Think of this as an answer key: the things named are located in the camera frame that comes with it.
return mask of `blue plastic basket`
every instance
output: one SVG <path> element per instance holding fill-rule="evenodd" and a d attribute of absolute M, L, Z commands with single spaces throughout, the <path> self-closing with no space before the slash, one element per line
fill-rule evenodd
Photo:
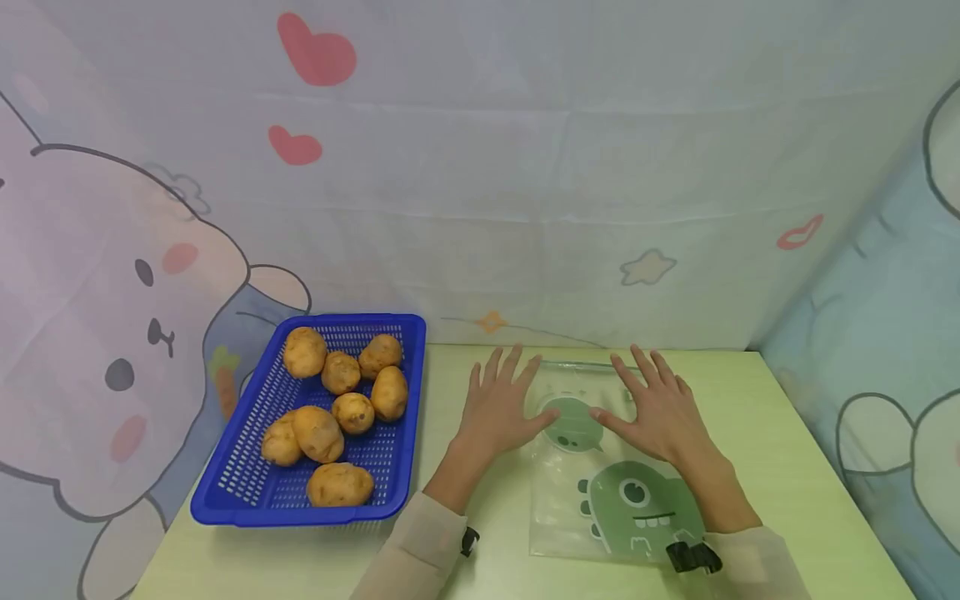
<path fill-rule="evenodd" d="M 320 331 L 330 351 L 353 357 L 380 333 L 393 335 L 403 347 L 400 369 L 410 391 L 403 417 L 392 423 L 378 420 L 362 436 L 344 436 L 340 461 L 373 476 L 373 495 L 363 506 L 313 507 L 306 482 L 317 463 L 302 458 L 292 467 L 278 467 L 260 456 L 264 431 L 284 413 L 305 404 L 329 410 L 333 403 L 319 375 L 295 379 L 283 367 L 287 334 L 301 326 Z M 410 491 L 425 350 L 426 323 L 416 315 L 317 315 L 281 323 L 206 465 L 190 513 L 200 523 L 237 527 L 342 525 L 394 515 Z M 371 388 L 372 382 L 363 380 L 356 391 L 370 396 Z"/>

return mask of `clear plastic bag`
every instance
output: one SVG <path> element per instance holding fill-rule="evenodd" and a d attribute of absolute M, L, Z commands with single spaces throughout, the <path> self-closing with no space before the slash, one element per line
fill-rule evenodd
<path fill-rule="evenodd" d="M 531 444 L 530 553 L 669 564 L 668 545 L 703 538 L 693 495 L 673 467 L 592 420 L 590 406 L 636 416 L 610 365 L 543 362 L 527 410 L 559 408 L 561 417 Z"/>

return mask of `table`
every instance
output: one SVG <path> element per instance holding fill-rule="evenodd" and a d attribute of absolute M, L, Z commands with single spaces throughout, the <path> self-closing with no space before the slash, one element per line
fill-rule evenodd
<path fill-rule="evenodd" d="M 547 359 L 592 362 L 609 354 L 528 348 L 524 355 L 537 351 Z M 429 347 L 418 488 L 456 431 L 471 366 L 489 354 L 483 347 Z M 757 512 L 787 540 L 813 598 L 914 597 L 758 354 L 663 354 L 696 393 L 712 437 L 735 464 Z M 682 597 L 677 578 L 656 567 L 529 556 L 528 467 L 520 454 L 503 457 L 480 485 L 468 515 L 483 539 L 443 597 Z M 207 527 L 193 520 L 188 500 L 132 598 L 347 598 L 391 528 L 391 521 L 312 529 Z"/>

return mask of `pink cheek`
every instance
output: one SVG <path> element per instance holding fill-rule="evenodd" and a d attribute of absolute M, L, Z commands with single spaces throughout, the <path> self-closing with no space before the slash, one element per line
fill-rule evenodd
<path fill-rule="evenodd" d="M 163 271 L 170 275 L 183 273 L 197 260 L 199 254 L 200 251 L 193 244 L 174 244 L 163 255 Z"/>
<path fill-rule="evenodd" d="M 134 415 L 123 421 L 110 441 L 110 458 L 116 463 L 126 463 L 143 442 L 147 433 L 147 420 Z"/>

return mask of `red heart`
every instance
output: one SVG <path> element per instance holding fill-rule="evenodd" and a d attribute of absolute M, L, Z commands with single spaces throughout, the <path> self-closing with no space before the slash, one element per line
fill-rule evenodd
<path fill-rule="evenodd" d="M 777 240 L 777 247 L 781 250 L 796 250 L 806 246 L 806 243 L 813 238 L 813 234 L 817 232 L 823 222 L 824 215 L 819 214 L 807 221 L 803 227 L 788 229 Z"/>
<path fill-rule="evenodd" d="M 311 34 L 303 19 L 292 12 L 285 12 L 276 20 L 276 30 L 287 57 L 308 84 L 342 84 L 353 74 L 357 53 L 345 37 Z"/>
<path fill-rule="evenodd" d="M 280 125 L 272 126 L 268 135 L 270 145 L 287 164 L 310 164 L 324 153 L 324 147 L 312 135 L 293 136 Z"/>

